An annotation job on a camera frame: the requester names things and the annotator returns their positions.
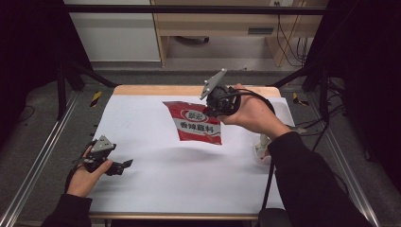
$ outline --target white cabinet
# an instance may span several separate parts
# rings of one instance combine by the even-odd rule
[[[64,0],[65,4],[149,5],[149,0]],[[160,61],[151,13],[70,13],[90,61]]]

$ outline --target left hand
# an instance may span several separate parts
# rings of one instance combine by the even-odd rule
[[[86,154],[89,153],[91,148],[92,146],[88,147],[85,150],[83,157],[85,157]],[[107,160],[92,173],[88,172],[83,164],[79,164],[77,167],[77,171],[71,179],[66,194],[83,198],[87,197],[91,190],[95,187],[97,180],[99,180],[100,176],[103,175],[103,173],[105,173],[110,168],[110,166],[112,166],[112,163],[112,160]]]

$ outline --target floor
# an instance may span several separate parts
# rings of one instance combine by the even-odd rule
[[[204,44],[202,41],[177,37],[171,39],[170,44],[165,67],[154,63],[123,63],[116,67],[96,62],[94,66],[103,77],[127,84],[202,84],[205,77],[213,76],[220,68],[228,68],[230,74],[225,80],[227,84],[241,82],[247,85],[266,85],[299,68],[288,63],[280,68],[275,67],[263,38],[211,37],[209,43]],[[293,57],[288,57],[291,63],[298,63]],[[113,89],[105,88],[91,79],[84,79],[87,86],[83,92],[68,93],[71,98],[77,96],[77,106],[69,116],[68,126],[57,136],[57,143],[53,148],[46,148],[44,144],[57,124],[55,83],[49,83],[29,94],[26,109],[20,116],[21,121],[16,125],[7,143],[1,147],[1,213],[5,213],[15,199],[14,196],[18,194],[20,185],[25,183],[25,176],[30,174],[29,170],[41,151],[53,150],[46,158],[46,165],[41,169],[42,174],[34,179],[35,184],[19,198],[26,205],[16,211],[19,217],[15,226],[37,226],[54,209],[63,190],[63,179],[71,167],[70,161],[81,153],[82,146],[92,139],[96,131],[101,110],[106,106]],[[316,99],[314,93],[303,93],[300,87],[302,81],[303,79],[295,79],[280,90],[288,101],[296,124],[318,118],[312,106],[292,101],[293,93],[298,94],[300,100],[311,103]],[[95,108],[89,108],[94,93],[99,90],[102,91],[102,98]],[[341,100],[333,96],[331,103],[330,108],[334,109],[341,104]],[[322,128],[323,124],[317,124],[310,128],[308,133],[319,134]],[[334,141],[340,148],[340,154],[345,157],[348,167],[353,170],[357,179],[357,184],[348,186],[362,189],[365,199],[375,212],[375,218],[378,220],[376,226],[401,226],[401,196],[392,187],[380,164],[364,159],[361,144],[343,110],[332,115],[329,130],[316,148],[333,170],[341,174],[344,166],[339,166],[336,161],[331,135],[335,137]],[[313,148],[317,141],[315,135],[303,138],[310,148]],[[94,223],[100,224],[101,221],[94,220]]]

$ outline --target snack bag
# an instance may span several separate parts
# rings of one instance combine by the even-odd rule
[[[181,141],[196,140],[221,145],[220,121],[203,113],[207,107],[181,101],[163,103],[170,110]]]

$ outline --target person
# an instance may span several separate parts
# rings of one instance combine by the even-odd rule
[[[245,89],[241,84],[236,89]],[[242,96],[239,110],[218,119],[226,125],[238,125],[249,131],[266,134],[271,159],[275,163],[277,186],[293,227],[297,226],[372,226],[349,200],[330,170],[316,152],[308,149],[301,136],[291,131],[254,96]],[[86,198],[110,162],[94,173],[79,168],[66,194],[43,223],[47,226],[91,226],[88,217],[91,199]]]

